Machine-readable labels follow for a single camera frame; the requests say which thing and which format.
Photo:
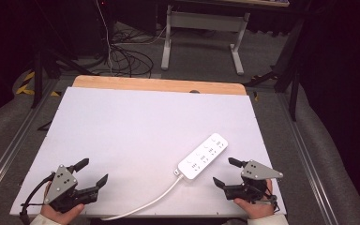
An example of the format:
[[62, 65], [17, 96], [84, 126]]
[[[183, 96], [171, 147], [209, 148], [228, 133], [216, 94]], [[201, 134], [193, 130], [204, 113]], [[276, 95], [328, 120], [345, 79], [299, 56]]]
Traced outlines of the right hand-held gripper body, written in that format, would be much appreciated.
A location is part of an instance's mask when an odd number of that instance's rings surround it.
[[228, 200], [243, 199], [249, 203], [275, 203], [277, 196], [268, 188], [268, 179], [282, 178], [283, 173], [269, 168], [255, 160], [247, 161], [240, 173], [240, 185], [225, 186], [224, 194]]

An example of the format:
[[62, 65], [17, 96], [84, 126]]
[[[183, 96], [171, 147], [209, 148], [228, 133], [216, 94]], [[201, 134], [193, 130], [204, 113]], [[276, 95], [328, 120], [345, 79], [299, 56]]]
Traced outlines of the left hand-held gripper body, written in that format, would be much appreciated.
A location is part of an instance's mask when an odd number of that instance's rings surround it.
[[74, 177], [73, 172], [78, 172], [84, 167], [85, 164], [69, 167], [60, 165], [53, 176], [43, 203], [61, 213], [68, 212], [78, 204], [94, 203], [98, 199], [98, 187], [76, 189], [78, 180]]

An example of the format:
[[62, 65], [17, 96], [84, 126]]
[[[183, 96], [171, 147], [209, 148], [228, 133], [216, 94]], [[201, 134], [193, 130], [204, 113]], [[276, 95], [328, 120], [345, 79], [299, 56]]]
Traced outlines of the white power strip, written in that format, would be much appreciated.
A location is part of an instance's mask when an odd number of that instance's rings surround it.
[[226, 139], [213, 133], [178, 163], [177, 171], [188, 180], [195, 179], [228, 145]]

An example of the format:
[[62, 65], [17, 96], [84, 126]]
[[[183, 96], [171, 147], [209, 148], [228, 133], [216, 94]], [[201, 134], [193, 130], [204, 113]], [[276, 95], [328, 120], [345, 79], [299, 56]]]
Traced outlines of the person's right hand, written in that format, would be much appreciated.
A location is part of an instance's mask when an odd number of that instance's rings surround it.
[[233, 202], [247, 213], [249, 219], [260, 219], [274, 215], [272, 204], [249, 203], [240, 198], [234, 199]]

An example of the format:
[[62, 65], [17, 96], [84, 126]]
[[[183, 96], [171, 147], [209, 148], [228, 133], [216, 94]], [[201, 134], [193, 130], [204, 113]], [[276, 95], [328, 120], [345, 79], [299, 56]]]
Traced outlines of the person's left hand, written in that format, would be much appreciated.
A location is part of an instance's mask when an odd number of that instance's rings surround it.
[[83, 204], [78, 204], [66, 213], [55, 211], [50, 205], [46, 204], [41, 207], [40, 214], [46, 218], [49, 218], [61, 225], [68, 225], [74, 220], [84, 209]]

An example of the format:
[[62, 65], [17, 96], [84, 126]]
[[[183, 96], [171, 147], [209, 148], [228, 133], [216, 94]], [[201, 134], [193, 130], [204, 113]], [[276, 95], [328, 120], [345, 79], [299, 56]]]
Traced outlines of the person's right sleeve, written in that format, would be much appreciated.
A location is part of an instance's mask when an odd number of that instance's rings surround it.
[[269, 217], [249, 219], [247, 225], [289, 225], [289, 223], [284, 215], [274, 214]]

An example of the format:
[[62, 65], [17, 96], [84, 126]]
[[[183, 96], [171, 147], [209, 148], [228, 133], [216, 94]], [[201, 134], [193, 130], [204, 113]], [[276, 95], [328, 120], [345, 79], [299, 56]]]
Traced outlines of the person's sleeve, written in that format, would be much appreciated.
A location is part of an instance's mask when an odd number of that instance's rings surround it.
[[55, 222], [47, 217], [38, 214], [30, 223], [30, 225], [61, 225], [58, 222]]
[[269, 217], [249, 219], [247, 225], [289, 225], [289, 223], [284, 215], [274, 214]]

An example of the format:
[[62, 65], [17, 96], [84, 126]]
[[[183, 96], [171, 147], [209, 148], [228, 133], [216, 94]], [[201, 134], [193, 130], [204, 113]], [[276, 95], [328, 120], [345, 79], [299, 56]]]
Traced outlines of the person's left sleeve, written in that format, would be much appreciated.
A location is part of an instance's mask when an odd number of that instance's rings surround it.
[[58, 222], [55, 222], [47, 217], [38, 214], [30, 223], [30, 225], [61, 225]]

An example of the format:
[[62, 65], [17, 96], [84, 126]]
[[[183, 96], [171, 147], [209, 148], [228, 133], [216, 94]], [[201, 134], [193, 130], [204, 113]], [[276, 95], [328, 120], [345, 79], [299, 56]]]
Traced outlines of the white board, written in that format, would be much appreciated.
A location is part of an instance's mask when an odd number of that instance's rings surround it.
[[[178, 179], [178, 163], [210, 135], [229, 143], [195, 179]], [[213, 178], [238, 185], [240, 169], [228, 158], [271, 163], [249, 97], [69, 87], [11, 206], [11, 215], [31, 201], [38, 214], [37, 184], [59, 165], [88, 158], [75, 176], [89, 188], [108, 174], [89, 217], [128, 214], [151, 217], [241, 217]]]

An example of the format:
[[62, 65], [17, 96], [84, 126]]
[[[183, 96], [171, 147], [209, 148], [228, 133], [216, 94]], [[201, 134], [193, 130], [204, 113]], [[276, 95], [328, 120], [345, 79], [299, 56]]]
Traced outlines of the black stand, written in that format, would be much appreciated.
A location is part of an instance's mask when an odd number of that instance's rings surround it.
[[277, 59], [276, 64], [273, 66], [270, 72], [262, 75], [261, 77], [255, 77], [250, 82], [244, 83], [245, 87], [252, 87], [277, 77], [277, 82], [274, 85], [274, 89], [277, 93], [284, 93], [286, 89], [291, 86], [292, 88], [288, 111], [293, 121], [296, 120], [296, 101], [300, 81], [297, 72], [299, 60], [296, 46], [303, 29], [303, 25], [303, 19], [299, 19], [296, 22]]

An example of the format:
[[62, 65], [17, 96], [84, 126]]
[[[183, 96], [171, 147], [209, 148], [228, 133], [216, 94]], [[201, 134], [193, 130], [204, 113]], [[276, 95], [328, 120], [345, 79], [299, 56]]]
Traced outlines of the wooden table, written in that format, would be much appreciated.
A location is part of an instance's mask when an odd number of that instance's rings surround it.
[[247, 94], [246, 88], [239, 83], [102, 77], [88, 75], [80, 75], [76, 77], [72, 86], [99, 89], [143, 90], [239, 96], [245, 96]]

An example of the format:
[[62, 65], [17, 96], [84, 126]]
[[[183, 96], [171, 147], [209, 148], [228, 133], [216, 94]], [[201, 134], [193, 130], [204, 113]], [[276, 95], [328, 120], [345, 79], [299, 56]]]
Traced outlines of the grey metal desk frame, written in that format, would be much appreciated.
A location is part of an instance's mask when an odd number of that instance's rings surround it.
[[239, 48], [249, 21], [249, 13], [243, 16], [225, 16], [205, 13], [182, 12], [173, 9], [168, 5], [166, 9], [165, 42], [161, 59], [161, 69], [167, 70], [170, 64], [172, 47], [172, 29], [191, 30], [192, 32], [203, 32], [205, 36], [213, 35], [216, 32], [236, 33], [234, 43], [229, 45], [230, 53], [236, 74], [242, 76], [245, 71], [239, 55]]

